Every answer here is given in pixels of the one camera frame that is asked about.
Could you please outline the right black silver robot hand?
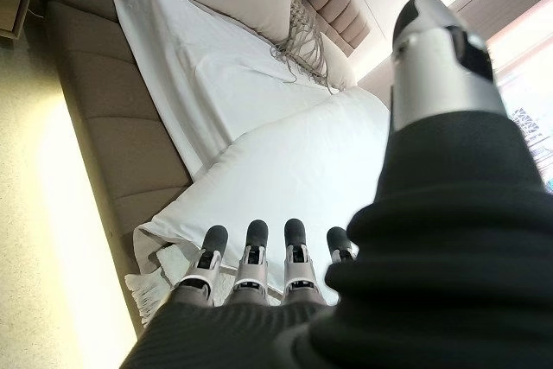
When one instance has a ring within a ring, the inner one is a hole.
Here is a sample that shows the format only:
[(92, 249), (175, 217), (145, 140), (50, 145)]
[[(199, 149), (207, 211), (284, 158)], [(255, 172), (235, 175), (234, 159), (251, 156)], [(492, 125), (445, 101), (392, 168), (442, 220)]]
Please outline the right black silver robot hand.
[(486, 44), (441, 0), (409, 0), (392, 47), (375, 200), (329, 236), (338, 303), (303, 282), (288, 305), (206, 307), (189, 280), (124, 367), (551, 367), (552, 197)]

